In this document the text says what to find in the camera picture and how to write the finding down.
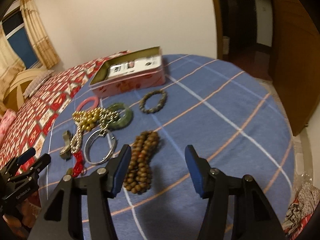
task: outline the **blue plaid bedsheet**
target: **blue plaid bedsheet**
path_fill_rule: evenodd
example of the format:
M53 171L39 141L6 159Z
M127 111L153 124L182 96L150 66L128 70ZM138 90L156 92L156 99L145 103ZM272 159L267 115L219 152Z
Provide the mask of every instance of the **blue plaid bedsheet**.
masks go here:
M132 123L114 131L116 151L133 143L144 130L157 130L161 149L151 161L152 187L142 195L123 189L109 200L118 238L125 239L196 239L204 217L207 200L196 194L184 159L184 148L192 144L200 157L208 159L230 176L251 174L264 190L278 218L282 221L289 204L294 174L292 138L284 116L272 96L254 78L221 60L196 55L166 55L168 93L164 108L155 114L143 114L138 101L148 88L105 98L100 105L108 107L124 102L134 112ZM62 160L62 133L75 132L72 113L93 93L87 82L66 109L55 120L42 148L52 162L40 174L42 205L75 160ZM154 106L160 95L147 105ZM90 133L84 135L84 142ZM91 149L91 160L101 160L107 142L101 138ZM98 166L85 165L87 174ZM83 197L82 219L85 240L90 240L86 197ZM233 198L225 239L232 229Z

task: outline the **pink pillow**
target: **pink pillow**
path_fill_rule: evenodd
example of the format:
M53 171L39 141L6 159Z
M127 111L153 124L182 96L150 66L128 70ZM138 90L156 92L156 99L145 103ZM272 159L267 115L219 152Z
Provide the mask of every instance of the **pink pillow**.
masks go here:
M14 120L16 120L17 114L12 109L8 109L4 116L2 117L1 123L0 123L0 147L2 146L2 141L4 139L4 136L13 123Z

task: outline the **window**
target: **window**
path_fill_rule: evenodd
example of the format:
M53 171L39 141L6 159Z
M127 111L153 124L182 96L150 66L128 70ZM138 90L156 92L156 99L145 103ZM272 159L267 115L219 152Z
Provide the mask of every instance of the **window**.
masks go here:
M3 30L13 50L23 60L26 68L39 67L40 63L29 42L19 9L3 20Z

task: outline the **screw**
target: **screw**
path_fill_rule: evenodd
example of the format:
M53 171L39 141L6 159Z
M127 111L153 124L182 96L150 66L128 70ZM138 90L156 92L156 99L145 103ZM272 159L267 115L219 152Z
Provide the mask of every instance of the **screw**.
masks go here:
M67 175L64 175L62 179L63 179L63 181L67 182L67 181L71 180L71 178L72 178L71 175L67 174Z
M97 173L98 173L99 175L105 174L106 172L107 172L106 168L99 168L99 169L97 169Z
M210 169L210 173L212 174L212 175L216 175L216 174L218 174L220 171L217 169L217 168L212 168L212 169Z
M248 175L248 174L244 175L243 178L248 182L253 181L253 177L251 175Z

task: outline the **wall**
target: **wall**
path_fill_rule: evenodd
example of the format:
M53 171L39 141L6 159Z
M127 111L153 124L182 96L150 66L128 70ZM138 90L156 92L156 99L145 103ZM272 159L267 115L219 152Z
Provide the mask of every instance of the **wall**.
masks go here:
M255 0L257 13L257 43L272 45L272 5L271 0Z
M307 134L312 153L313 185L320 188L320 105L309 120Z
M63 71L83 63L56 0L34 0L41 20L61 61L52 69Z
M217 56L212 0L55 1L55 10L67 24L83 62L122 50L158 45L164 54ZM54 30L59 24L51 22L53 5L41 4L47 3L45 0L36 3L47 31L52 34L49 36L55 39L54 35L61 35L61 30Z

